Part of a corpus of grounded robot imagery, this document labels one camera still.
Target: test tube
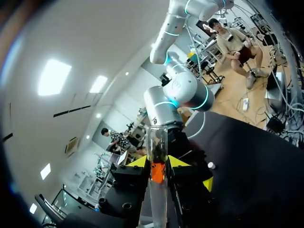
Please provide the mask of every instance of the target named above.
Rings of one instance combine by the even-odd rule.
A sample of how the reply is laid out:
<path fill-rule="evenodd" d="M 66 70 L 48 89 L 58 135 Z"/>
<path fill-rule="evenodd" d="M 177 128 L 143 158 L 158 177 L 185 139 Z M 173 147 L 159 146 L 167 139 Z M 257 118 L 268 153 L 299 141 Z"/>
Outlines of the test tube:
<path fill-rule="evenodd" d="M 155 228 L 166 228 L 167 178 L 165 164 L 168 157 L 167 126 L 146 128 L 147 157 L 151 164 L 149 178 L 152 218 Z"/>

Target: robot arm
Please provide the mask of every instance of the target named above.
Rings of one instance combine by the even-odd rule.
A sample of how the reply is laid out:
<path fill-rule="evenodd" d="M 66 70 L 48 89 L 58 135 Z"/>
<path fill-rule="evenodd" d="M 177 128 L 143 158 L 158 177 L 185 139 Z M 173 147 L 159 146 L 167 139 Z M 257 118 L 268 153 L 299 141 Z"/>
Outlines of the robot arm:
<path fill-rule="evenodd" d="M 197 111 L 207 111 L 214 102 L 213 93 L 187 69 L 169 47 L 181 33 L 188 16 L 208 20 L 221 9 L 230 9 L 233 0 L 170 0 L 168 13 L 150 53 L 150 61 L 164 64 L 172 80 L 164 87 L 155 86 L 144 94 L 152 125 L 181 128 L 182 119 L 177 112 L 181 104 Z"/>
<path fill-rule="evenodd" d="M 167 51 L 181 33 L 187 16 L 206 21 L 217 11 L 232 7 L 233 0 L 170 0 L 166 19 L 150 53 L 150 61 L 167 64 Z"/>

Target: black table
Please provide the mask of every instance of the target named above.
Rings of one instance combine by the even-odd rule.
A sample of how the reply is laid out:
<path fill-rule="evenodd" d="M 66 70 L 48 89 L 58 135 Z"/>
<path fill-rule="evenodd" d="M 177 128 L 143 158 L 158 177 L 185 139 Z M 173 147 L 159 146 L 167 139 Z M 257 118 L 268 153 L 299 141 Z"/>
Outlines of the black table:
<path fill-rule="evenodd" d="M 192 140 L 216 165 L 212 194 L 221 215 L 276 227 L 304 217 L 304 152 L 239 120 L 213 112 L 205 117 Z M 196 133 L 203 118 L 195 115 L 184 132 Z"/>

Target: sneaker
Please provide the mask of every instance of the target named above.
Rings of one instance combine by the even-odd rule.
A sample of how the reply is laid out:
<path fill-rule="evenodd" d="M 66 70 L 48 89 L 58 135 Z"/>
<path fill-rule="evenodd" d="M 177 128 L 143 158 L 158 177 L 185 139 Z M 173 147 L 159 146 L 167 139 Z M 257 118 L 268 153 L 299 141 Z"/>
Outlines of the sneaker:
<path fill-rule="evenodd" d="M 247 86 L 247 89 L 251 89 L 254 82 L 256 81 L 256 77 L 254 77 L 250 72 L 249 72 L 249 75 L 248 77 L 246 78 L 246 86 Z"/>
<path fill-rule="evenodd" d="M 268 77 L 269 74 L 266 73 L 265 71 L 261 70 L 260 68 L 256 69 L 256 76 L 257 77 Z"/>

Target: hand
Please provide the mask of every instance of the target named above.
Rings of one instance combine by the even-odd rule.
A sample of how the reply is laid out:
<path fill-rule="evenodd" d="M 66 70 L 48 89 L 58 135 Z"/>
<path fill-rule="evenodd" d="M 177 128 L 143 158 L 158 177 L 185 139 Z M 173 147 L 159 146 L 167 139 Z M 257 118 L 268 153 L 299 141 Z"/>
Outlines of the hand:
<path fill-rule="evenodd" d="M 252 47 L 251 41 L 247 41 L 247 43 L 248 43 L 248 48 L 251 48 Z"/>
<path fill-rule="evenodd" d="M 240 54 L 239 53 L 234 53 L 233 57 L 234 57 L 233 59 L 238 60 L 239 57 L 240 57 Z"/>

